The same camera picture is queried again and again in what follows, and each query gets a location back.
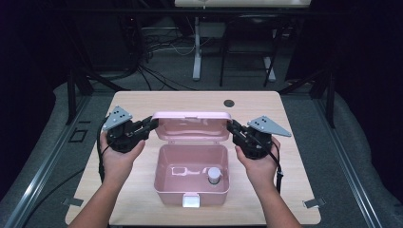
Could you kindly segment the dark curtain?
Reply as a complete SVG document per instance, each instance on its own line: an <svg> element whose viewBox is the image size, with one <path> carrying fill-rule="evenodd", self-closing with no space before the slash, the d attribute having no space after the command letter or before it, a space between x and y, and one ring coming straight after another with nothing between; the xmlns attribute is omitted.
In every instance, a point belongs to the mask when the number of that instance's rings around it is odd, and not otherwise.
<svg viewBox="0 0 403 228"><path fill-rule="evenodd" d="M403 0L312 0L285 78L304 79L333 55L336 92L351 108L385 188L403 203Z"/></svg>
<svg viewBox="0 0 403 228"><path fill-rule="evenodd" d="M37 0L0 0L0 200L37 144L66 80Z"/></svg>

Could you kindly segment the small white-capped bottle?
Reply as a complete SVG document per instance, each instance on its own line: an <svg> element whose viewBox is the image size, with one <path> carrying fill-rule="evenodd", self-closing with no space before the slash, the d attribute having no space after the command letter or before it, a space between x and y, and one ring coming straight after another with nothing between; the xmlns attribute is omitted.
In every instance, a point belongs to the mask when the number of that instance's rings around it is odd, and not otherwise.
<svg viewBox="0 0 403 228"><path fill-rule="evenodd" d="M208 169L207 176L211 184L218 184L221 180L221 170L218 167L211 167Z"/></svg>

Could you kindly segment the grey tape strip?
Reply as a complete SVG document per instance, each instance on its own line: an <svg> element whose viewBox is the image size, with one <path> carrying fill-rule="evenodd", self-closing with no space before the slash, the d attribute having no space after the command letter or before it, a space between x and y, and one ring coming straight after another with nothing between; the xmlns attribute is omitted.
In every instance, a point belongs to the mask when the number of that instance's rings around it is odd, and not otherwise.
<svg viewBox="0 0 403 228"><path fill-rule="evenodd" d="M320 208L325 204L326 204L326 201L324 198L309 199L309 200L305 200L303 202L303 205L306 208Z"/></svg>
<svg viewBox="0 0 403 228"><path fill-rule="evenodd" d="M62 204L63 205L66 205L66 206L71 206L71 205L73 205L73 206L78 206L78 207L80 207L82 204L83 204L83 200L82 199L75 199L75 198L65 198L63 201L62 201Z"/></svg>

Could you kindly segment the grey control box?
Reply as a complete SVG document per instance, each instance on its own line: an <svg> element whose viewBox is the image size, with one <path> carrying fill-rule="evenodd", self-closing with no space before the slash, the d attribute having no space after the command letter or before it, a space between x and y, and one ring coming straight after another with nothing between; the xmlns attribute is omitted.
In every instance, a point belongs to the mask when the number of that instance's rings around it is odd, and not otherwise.
<svg viewBox="0 0 403 228"><path fill-rule="evenodd" d="M200 37L203 38L221 38L225 31L224 23L200 22Z"/></svg>

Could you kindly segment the person's right hand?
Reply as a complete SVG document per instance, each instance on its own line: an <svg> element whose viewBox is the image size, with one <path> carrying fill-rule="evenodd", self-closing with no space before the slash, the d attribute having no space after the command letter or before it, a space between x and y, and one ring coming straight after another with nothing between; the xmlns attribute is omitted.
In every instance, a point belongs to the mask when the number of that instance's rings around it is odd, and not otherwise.
<svg viewBox="0 0 403 228"><path fill-rule="evenodd" d="M274 178L278 166L270 155L259 160L251 160L245 157L238 145L235 146L235 150L237 158L245 167L246 175L256 192L277 191Z"/></svg>

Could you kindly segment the white desk with legs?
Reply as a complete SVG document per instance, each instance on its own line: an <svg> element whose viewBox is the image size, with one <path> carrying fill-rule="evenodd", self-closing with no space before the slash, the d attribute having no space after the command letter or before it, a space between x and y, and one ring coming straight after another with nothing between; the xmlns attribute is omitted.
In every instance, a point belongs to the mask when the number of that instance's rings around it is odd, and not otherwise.
<svg viewBox="0 0 403 228"><path fill-rule="evenodd" d="M294 10L308 9L312 0L174 0L174 4L181 10ZM203 16L194 17L195 55L193 66L193 80L198 81L202 72L202 43L200 37L200 22L206 22Z"/></svg>

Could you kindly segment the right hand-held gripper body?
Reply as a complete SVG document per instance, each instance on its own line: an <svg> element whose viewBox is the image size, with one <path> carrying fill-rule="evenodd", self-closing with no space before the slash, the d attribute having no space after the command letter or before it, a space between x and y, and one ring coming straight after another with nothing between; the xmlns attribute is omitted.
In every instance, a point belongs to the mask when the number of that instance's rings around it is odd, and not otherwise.
<svg viewBox="0 0 403 228"><path fill-rule="evenodd" d="M273 135L292 136L267 116L258 117L240 127L239 147L248 159L262 159L271 152Z"/></svg>

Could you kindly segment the black chair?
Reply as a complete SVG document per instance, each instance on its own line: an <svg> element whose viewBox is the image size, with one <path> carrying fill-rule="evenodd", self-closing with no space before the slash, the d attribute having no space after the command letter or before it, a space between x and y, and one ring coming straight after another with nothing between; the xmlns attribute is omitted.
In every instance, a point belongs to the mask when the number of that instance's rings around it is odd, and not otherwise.
<svg viewBox="0 0 403 228"><path fill-rule="evenodd" d="M257 71L265 73L264 86L278 54L278 46L290 20L273 14L240 15L225 23L221 39L220 86L225 71Z"/></svg>

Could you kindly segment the person's left hand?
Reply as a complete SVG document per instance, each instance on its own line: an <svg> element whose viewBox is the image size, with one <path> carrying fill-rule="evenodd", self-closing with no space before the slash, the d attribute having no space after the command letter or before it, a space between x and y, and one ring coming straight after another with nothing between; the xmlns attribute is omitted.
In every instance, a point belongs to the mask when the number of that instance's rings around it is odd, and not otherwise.
<svg viewBox="0 0 403 228"><path fill-rule="evenodd" d="M139 141L132 150L126 153L113 150L107 144L106 133L101 134L100 142L105 169L103 186L121 188L131 173L133 162L144 150L145 141Z"/></svg>

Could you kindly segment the aluminium rail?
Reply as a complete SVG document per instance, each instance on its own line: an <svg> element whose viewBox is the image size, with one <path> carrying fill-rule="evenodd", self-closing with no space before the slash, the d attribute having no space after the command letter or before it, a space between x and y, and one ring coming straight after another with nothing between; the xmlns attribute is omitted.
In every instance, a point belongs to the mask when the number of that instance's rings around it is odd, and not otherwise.
<svg viewBox="0 0 403 228"><path fill-rule="evenodd" d="M23 227L90 99L90 96L79 99L71 120L68 119L67 101L57 99L49 121L22 171L0 201L0 228Z"/></svg>
<svg viewBox="0 0 403 228"><path fill-rule="evenodd" d="M329 124L325 115L325 105L321 100L313 99L313 104L319 113L319 118L324 124L326 131L328 132L331 142L336 148L336 156L338 163L342 169L342 172L349 184L352 194L355 198L355 202L364 218L368 228L383 228L383 225L371 203L367 191L363 187L355 168L347 154L346 148L343 145L339 135L334 127Z"/></svg>

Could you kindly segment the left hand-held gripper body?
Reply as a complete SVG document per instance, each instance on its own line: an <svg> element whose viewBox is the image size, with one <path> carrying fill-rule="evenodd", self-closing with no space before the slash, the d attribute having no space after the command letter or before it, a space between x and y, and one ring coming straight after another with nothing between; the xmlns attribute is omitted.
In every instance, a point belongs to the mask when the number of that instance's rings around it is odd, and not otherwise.
<svg viewBox="0 0 403 228"><path fill-rule="evenodd" d="M142 123L140 121L132 122L132 118L130 113L116 105L102 124L107 143L113 150L127 153L140 140L136 136L136 131L142 127Z"/></svg>

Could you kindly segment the pink storage box with handle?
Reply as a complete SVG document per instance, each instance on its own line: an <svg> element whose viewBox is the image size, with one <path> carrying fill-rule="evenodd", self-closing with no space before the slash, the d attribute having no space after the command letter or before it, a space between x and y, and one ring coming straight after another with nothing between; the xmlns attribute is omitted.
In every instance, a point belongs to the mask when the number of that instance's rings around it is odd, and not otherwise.
<svg viewBox="0 0 403 228"><path fill-rule="evenodd" d="M160 147L154 188L167 205L199 208L222 205L230 189L226 112L160 111L156 134ZM208 181L211 167L221 170L218 184Z"/></svg>

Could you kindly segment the black metal frame stand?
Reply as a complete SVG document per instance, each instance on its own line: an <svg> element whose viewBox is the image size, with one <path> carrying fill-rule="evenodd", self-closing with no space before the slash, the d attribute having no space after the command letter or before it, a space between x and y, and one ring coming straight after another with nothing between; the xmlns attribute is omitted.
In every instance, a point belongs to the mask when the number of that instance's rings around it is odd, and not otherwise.
<svg viewBox="0 0 403 228"><path fill-rule="evenodd" d="M102 85L117 91L126 91L119 85L110 82L108 79L102 77L100 74L86 67L75 67L70 70L67 76L67 103L68 103L68 118L67 124L71 124L77 116L77 104L76 104L76 89L84 96L91 96L94 92L94 88L90 83L90 79L101 83Z"/></svg>
<svg viewBox="0 0 403 228"><path fill-rule="evenodd" d="M312 99L321 99L325 97L325 119L330 127L334 128L334 104L336 96L336 77L330 69L320 69L310 76L297 80L295 83L288 85L278 93L280 95L288 94L303 85L313 82L308 94Z"/></svg>

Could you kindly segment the dark equipment tower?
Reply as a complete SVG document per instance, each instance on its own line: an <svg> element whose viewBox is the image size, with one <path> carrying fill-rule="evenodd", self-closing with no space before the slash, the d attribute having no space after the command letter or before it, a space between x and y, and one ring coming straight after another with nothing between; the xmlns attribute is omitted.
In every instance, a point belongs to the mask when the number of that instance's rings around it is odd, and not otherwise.
<svg viewBox="0 0 403 228"><path fill-rule="evenodd" d="M117 15L77 16L77 27L96 71L124 71L138 65L142 46L137 29Z"/></svg>

